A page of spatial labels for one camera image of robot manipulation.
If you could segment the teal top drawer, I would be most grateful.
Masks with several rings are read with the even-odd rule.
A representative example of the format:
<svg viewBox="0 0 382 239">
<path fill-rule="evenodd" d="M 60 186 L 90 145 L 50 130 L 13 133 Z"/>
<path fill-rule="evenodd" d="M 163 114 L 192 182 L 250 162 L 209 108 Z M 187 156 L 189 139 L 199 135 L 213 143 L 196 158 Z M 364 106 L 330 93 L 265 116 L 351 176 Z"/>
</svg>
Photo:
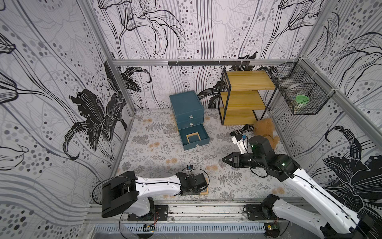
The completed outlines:
<svg viewBox="0 0 382 239">
<path fill-rule="evenodd" d="M 188 109 L 176 109 L 174 111 L 177 122 L 184 122 L 189 120 L 195 120 L 196 118 L 200 118 L 204 116 L 204 108 L 192 110 Z"/>
</svg>

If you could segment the teal drawer cabinet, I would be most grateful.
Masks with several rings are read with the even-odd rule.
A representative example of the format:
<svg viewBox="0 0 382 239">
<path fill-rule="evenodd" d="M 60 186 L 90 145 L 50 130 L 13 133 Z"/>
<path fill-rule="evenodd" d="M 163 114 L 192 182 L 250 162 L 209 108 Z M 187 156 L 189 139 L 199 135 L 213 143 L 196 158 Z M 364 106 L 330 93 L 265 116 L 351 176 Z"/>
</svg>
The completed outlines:
<svg viewBox="0 0 382 239">
<path fill-rule="evenodd" d="M 170 95 L 170 102 L 171 102 L 173 112 L 176 109 L 190 108 L 192 110 L 196 110 L 196 109 L 204 108 L 195 91 L 188 91 L 188 92 Z"/>
</svg>

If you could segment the yellow brooch box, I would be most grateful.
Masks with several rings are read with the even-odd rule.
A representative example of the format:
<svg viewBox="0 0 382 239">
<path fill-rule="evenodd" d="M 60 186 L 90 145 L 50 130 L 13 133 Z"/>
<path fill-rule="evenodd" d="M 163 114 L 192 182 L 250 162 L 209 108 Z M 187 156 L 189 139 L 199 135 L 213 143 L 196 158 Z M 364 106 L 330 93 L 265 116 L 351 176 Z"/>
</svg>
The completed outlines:
<svg viewBox="0 0 382 239">
<path fill-rule="evenodd" d="M 186 138 L 189 144 L 198 142 L 201 140 L 201 137 L 198 132 L 187 134 Z"/>
<path fill-rule="evenodd" d="M 201 195 L 208 195 L 209 194 L 208 187 L 206 187 L 200 194 Z"/>
</svg>

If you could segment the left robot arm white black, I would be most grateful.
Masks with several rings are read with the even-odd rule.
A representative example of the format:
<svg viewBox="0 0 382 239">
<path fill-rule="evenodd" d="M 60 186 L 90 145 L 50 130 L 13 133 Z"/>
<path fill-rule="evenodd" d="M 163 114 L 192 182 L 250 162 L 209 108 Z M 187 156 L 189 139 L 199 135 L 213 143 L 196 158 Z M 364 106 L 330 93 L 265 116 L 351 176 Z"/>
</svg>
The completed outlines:
<svg viewBox="0 0 382 239">
<path fill-rule="evenodd" d="M 208 189 L 209 182 L 202 173 L 178 172 L 164 178 L 146 178 L 126 171 L 102 183 L 101 216 L 110 218 L 126 212 L 150 220 L 156 214 L 154 196 L 200 195 Z"/>
</svg>

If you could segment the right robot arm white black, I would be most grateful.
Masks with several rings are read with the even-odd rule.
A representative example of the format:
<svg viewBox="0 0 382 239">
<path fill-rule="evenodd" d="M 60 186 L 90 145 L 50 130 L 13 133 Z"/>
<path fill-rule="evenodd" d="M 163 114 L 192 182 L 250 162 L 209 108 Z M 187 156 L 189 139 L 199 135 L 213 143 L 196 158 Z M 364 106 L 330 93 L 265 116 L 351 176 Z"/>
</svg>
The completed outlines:
<svg viewBox="0 0 382 239">
<path fill-rule="evenodd" d="M 286 154 L 276 154 L 267 138 L 238 134 L 232 137 L 239 151 L 224 157 L 222 161 L 233 168 L 262 168 L 271 177 L 295 190 L 317 212 L 312 213 L 291 205 L 280 197 L 270 194 L 260 206 L 245 206 L 250 220 L 256 216 L 264 219 L 285 219 L 314 233 L 321 239 L 370 239 L 374 220 L 359 216 L 341 204 L 300 165 Z"/>
</svg>

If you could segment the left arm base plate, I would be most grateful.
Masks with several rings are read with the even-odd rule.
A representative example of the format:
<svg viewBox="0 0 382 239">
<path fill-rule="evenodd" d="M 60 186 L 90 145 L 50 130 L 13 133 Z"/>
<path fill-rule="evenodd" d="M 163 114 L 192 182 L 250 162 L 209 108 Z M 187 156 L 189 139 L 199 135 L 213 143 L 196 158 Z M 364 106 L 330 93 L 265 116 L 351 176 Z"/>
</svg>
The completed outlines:
<svg viewBox="0 0 382 239">
<path fill-rule="evenodd" d="M 138 217 L 135 214 L 130 214 L 127 218 L 129 222 L 164 222 L 168 218 L 168 205 L 154 205 L 150 207 L 148 214 Z"/>
</svg>

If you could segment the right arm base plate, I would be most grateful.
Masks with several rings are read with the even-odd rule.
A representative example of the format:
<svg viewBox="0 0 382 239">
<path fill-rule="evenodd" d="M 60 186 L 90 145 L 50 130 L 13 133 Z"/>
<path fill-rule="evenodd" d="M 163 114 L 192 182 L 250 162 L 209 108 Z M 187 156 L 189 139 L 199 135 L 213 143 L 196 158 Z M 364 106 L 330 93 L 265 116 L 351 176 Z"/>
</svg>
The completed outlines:
<svg viewBox="0 0 382 239">
<path fill-rule="evenodd" d="M 247 204 L 244 206 L 243 211 L 246 213 L 248 220 L 250 221 L 284 220 L 283 218 L 276 216 L 276 214 L 273 212 L 273 206 L 269 204 Z"/>
</svg>

